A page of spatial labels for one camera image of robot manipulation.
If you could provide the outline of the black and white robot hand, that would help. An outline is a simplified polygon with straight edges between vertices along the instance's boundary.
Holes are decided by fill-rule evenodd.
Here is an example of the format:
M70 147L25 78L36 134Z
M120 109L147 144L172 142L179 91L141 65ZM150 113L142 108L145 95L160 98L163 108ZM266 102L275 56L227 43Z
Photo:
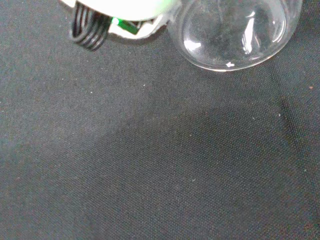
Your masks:
M105 40L142 45L165 30L179 0L61 0L71 13L69 39L95 51Z

